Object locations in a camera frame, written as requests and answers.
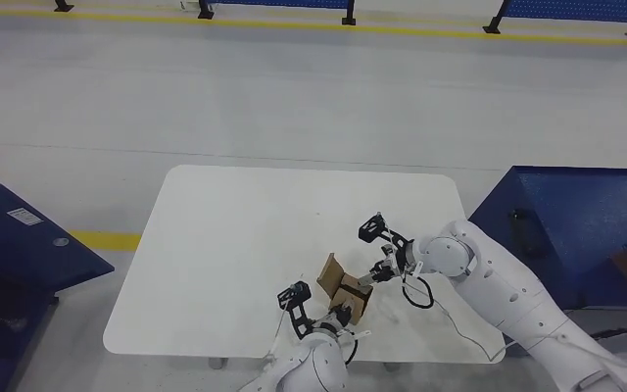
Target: blue container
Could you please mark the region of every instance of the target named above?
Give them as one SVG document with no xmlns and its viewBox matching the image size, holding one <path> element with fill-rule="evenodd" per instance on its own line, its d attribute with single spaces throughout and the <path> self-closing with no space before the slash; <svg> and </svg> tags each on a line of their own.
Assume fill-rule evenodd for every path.
<svg viewBox="0 0 627 392">
<path fill-rule="evenodd" d="M 627 22 L 627 0 L 511 0 L 508 18 Z"/>
<path fill-rule="evenodd" d="M 627 306 L 627 170 L 513 167 L 470 220 L 562 309 Z"/>
<path fill-rule="evenodd" d="M 55 293 L 114 268 L 0 185 L 0 391 Z"/>
</svg>

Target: white label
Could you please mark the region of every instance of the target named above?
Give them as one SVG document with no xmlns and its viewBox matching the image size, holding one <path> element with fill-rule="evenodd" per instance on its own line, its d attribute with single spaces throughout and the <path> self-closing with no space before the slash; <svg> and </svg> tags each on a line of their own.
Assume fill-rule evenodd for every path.
<svg viewBox="0 0 627 392">
<path fill-rule="evenodd" d="M 16 209 L 13 211 L 9 211 L 7 214 L 22 222 L 23 224 L 27 224 L 29 226 L 43 222 L 43 220 L 41 220 L 38 216 L 29 212 L 26 209 Z"/>
</svg>

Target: white table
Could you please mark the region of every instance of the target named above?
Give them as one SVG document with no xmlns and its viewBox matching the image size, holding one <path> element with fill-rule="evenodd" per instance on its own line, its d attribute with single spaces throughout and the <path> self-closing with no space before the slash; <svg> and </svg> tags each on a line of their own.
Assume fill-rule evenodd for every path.
<svg viewBox="0 0 627 392">
<path fill-rule="evenodd" d="M 109 319 L 105 346 L 119 354 L 261 358 L 281 315 L 280 291 L 307 282 L 313 297 L 306 310 L 317 319 L 328 298 L 315 279 L 330 252 L 354 276 L 382 259 L 383 242 L 366 244 L 357 236 L 378 211 L 407 238 L 464 218 L 455 184 L 442 175 L 174 168 Z M 503 346 L 499 331 L 445 278 L 425 277 L 462 333 L 490 354 Z M 400 283 L 375 286 L 355 327 L 372 331 L 356 361 L 487 363 L 437 306 L 412 307 Z M 277 355 L 297 342 L 285 320 Z"/>
</svg>

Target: box flap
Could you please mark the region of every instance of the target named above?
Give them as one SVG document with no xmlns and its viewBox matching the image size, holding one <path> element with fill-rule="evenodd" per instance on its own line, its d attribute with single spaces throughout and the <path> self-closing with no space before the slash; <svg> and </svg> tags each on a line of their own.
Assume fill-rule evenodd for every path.
<svg viewBox="0 0 627 392">
<path fill-rule="evenodd" d="M 317 284 L 322 287 L 326 295 L 332 299 L 337 289 L 340 287 L 343 277 L 344 269 L 337 260 L 335 260 L 335 254 L 331 253 L 328 259 L 326 259 L 326 264 L 316 281 Z"/>
</svg>

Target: open cardboard box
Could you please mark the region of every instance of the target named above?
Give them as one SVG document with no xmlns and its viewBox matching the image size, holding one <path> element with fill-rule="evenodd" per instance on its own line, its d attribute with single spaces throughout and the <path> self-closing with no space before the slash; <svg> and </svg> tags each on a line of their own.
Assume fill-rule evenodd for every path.
<svg viewBox="0 0 627 392">
<path fill-rule="evenodd" d="M 362 319 L 363 312 L 365 312 L 365 307 L 372 294 L 372 286 L 358 287 L 358 280 L 344 272 L 342 266 L 335 260 L 335 254 L 333 253 L 326 259 L 326 264 L 316 281 L 331 299 L 329 309 L 343 304 L 349 298 L 353 299 L 355 310 L 351 317 L 351 324 L 357 325 L 360 319 Z"/>
</svg>

